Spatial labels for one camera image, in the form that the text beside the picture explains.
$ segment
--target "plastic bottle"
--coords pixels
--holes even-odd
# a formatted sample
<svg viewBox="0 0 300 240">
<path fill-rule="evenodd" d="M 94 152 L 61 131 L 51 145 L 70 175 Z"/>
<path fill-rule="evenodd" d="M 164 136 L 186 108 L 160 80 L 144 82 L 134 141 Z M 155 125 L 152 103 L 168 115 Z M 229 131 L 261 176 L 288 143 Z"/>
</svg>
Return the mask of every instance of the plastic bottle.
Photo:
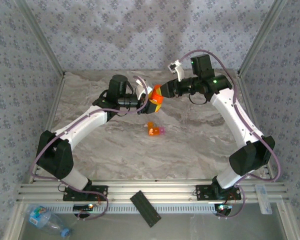
<svg viewBox="0 0 300 240">
<path fill-rule="evenodd" d="M 70 234 L 70 229 L 64 226 L 63 221 L 43 206 L 30 205 L 26 218 L 29 223 L 51 235 L 65 238 Z"/>
</svg>

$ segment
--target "pink object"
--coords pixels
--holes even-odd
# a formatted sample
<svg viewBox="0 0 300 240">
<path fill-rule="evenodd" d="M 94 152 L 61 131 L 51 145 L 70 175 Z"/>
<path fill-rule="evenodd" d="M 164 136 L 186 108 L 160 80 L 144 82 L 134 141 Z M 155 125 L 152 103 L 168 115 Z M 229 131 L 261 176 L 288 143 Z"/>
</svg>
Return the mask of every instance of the pink object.
<svg viewBox="0 0 300 240">
<path fill-rule="evenodd" d="M 160 126 L 159 131 L 160 131 L 160 134 L 165 134 L 166 133 L 166 129 L 165 129 L 164 126 Z"/>
</svg>

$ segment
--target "patterned wallpaper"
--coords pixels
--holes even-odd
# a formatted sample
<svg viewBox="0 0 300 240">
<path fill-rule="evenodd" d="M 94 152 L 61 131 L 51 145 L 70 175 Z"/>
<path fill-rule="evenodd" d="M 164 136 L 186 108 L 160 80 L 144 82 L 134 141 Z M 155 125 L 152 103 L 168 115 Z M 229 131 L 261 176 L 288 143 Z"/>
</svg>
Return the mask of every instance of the patterned wallpaper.
<svg viewBox="0 0 300 240">
<path fill-rule="evenodd" d="M 15 2 L 0 0 L 0 238 L 59 80 Z"/>
<path fill-rule="evenodd" d="M 27 2 L 61 66 L 75 71 L 166 69 L 198 48 L 238 69 L 273 0 Z"/>
<path fill-rule="evenodd" d="M 276 141 L 300 227 L 300 0 L 288 0 L 244 80 L 262 130 Z"/>
</svg>

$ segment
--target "bottle cap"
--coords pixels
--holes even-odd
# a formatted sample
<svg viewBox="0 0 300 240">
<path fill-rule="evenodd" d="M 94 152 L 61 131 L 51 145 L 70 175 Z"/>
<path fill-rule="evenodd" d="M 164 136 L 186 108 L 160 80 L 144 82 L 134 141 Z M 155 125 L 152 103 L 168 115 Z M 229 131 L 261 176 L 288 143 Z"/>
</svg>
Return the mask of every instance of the bottle cap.
<svg viewBox="0 0 300 240">
<path fill-rule="evenodd" d="M 69 233 L 70 233 L 70 230 L 69 230 L 69 228 L 65 228 L 65 229 L 63 229 L 62 231 L 61 231 L 61 237 L 63 237 L 63 238 L 65 238 L 65 237 L 67 237 L 68 235 L 69 235 Z"/>
</svg>

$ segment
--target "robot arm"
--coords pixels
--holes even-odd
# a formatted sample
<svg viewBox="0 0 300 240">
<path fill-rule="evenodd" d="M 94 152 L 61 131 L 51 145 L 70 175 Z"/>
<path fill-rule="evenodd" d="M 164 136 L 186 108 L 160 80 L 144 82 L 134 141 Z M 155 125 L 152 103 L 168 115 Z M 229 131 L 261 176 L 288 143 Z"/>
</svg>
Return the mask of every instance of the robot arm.
<svg viewBox="0 0 300 240">
<path fill-rule="evenodd" d="M 135 93 L 126 93 L 127 86 L 133 91 L 128 79 L 122 75 L 114 75 L 110 80 L 109 88 L 92 103 L 92 106 L 85 113 L 53 133 L 48 130 L 42 133 L 37 155 L 53 138 L 64 134 L 44 152 L 37 165 L 72 187 L 89 191 L 92 183 L 74 167 L 72 150 L 95 128 L 105 124 L 117 114 L 109 111 L 109 109 L 119 110 L 121 107 L 138 109 L 144 104 L 146 92 L 144 86 L 149 96 L 151 96 L 153 88 L 147 81 L 142 84 L 140 80 L 137 80 L 137 83 L 139 86 L 137 86 Z M 158 105 L 150 99 L 138 113 L 147 114 L 156 110 L 159 110 Z"/>
<path fill-rule="evenodd" d="M 239 118 L 233 105 L 234 90 L 232 85 L 224 75 L 215 76 L 209 55 L 192 57 L 191 64 L 193 74 L 197 77 L 184 78 L 180 81 L 178 74 L 177 79 L 167 82 L 160 89 L 162 96 L 166 98 L 179 97 L 183 94 L 203 94 L 207 101 L 211 102 L 221 113 L 229 126 L 238 151 L 229 157 L 228 167 L 213 178 L 211 185 L 215 199 L 224 199 L 225 195 L 232 190 L 234 184 L 244 175 L 266 165 L 271 154 Z M 178 61 L 168 66 L 172 73 L 180 72 L 180 67 Z M 264 136 L 249 119 L 239 102 L 236 102 L 236 106 L 253 132 L 261 136 L 273 149 L 275 146 L 274 139 L 271 136 Z"/>
</svg>

